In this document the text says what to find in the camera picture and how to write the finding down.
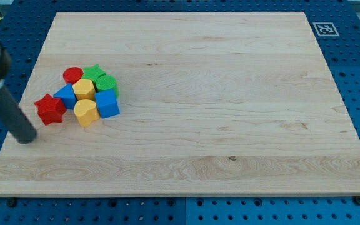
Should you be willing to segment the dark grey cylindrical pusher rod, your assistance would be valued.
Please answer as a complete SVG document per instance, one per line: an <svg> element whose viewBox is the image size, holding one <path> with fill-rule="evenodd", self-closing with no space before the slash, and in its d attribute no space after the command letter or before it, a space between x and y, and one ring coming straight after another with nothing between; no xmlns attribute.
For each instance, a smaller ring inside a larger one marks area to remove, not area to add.
<svg viewBox="0 0 360 225"><path fill-rule="evenodd" d="M0 121L20 144L36 139L37 130L23 113L6 86L0 87Z"/></svg>

